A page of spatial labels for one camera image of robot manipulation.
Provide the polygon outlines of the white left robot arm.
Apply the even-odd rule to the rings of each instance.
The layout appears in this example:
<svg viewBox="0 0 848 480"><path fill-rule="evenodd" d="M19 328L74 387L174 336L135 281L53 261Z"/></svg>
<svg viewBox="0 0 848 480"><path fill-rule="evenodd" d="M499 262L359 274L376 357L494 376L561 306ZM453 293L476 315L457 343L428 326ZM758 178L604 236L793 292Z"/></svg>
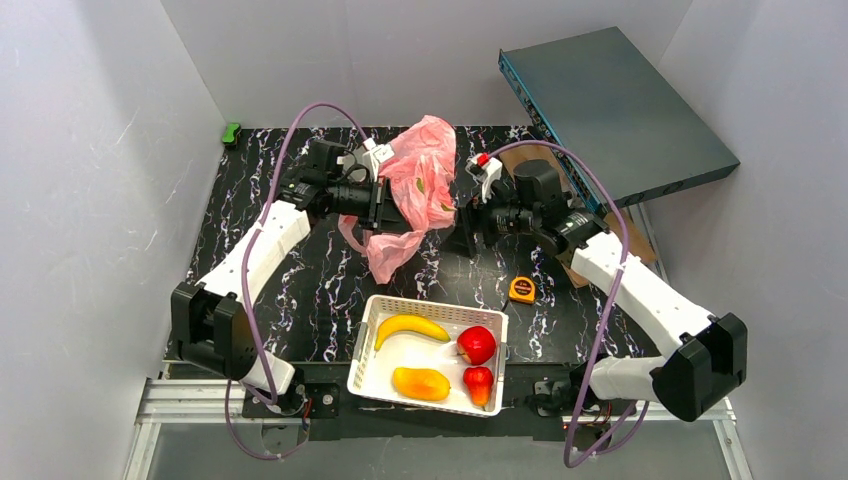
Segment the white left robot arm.
<svg viewBox="0 0 848 480"><path fill-rule="evenodd" d="M305 163L281 177L271 203L233 249L198 282L180 283L171 295L171 330L179 359L259 393L270 404L295 376L290 363L264 350L252 310L257 296L288 254L324 218L346 215L375 233L405 233L410 226L379 176L394 157L373 139L361 153L323 140Z"/></svg>

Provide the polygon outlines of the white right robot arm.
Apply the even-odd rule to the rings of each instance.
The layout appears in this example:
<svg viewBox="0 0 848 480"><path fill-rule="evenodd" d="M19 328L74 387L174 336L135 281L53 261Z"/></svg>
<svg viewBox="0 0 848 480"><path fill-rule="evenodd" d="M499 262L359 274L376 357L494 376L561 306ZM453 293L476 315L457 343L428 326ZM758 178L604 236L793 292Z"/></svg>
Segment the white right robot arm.
<svg viewBox="0 0 848 480"><path fill-rule="evenodd" d="M572 208L560 176L543 159L519 164L513 183L501 162L478 154L465 170L479 188L457 208L447 243L473 256L478 238L494 245L509 234L529 235L568 269L603 290L637 322L659 354L649 358L600 355L570 373L571 390L587 388L586 405L600 400L658 402L692 422L742 385L747 376L748 329L736 315L718 317L691 302L626 253L597 214Z"/></svg>

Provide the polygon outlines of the pink plastic bag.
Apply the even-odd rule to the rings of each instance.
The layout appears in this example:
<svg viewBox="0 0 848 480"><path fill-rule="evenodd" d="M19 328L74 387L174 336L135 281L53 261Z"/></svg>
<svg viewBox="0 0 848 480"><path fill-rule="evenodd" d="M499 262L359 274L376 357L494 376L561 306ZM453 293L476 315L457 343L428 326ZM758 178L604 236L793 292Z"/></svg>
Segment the pink plastic bag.
<svg viewBox="0 0 848 480"><path fill-rule="evenodd" d="M393 156L379 175L390 182L391 196L411 229L403 234L369 234L355 239L355 218L342 215L338 228L350 246L367 258L376 283L386 284L418 251L425 234L454 224L450 186L455 179L456 135L446 120L425 115L389 142Z"/></svg>

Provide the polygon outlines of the yellow fake banana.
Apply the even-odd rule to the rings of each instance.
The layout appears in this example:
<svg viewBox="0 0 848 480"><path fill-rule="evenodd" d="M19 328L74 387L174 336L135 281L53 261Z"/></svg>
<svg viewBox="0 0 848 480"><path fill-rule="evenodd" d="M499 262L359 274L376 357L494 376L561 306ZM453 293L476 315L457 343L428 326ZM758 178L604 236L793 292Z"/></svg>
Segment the yellow fake banana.
<svg viewBox="0 0 848 480"><path fill-rule="evenodd" d="M442 343L450 341L449 333L434 321L417 315L403 314L391 316L379 325L374 349L379 351L389 337L403 332L420 334Z"/></svg>

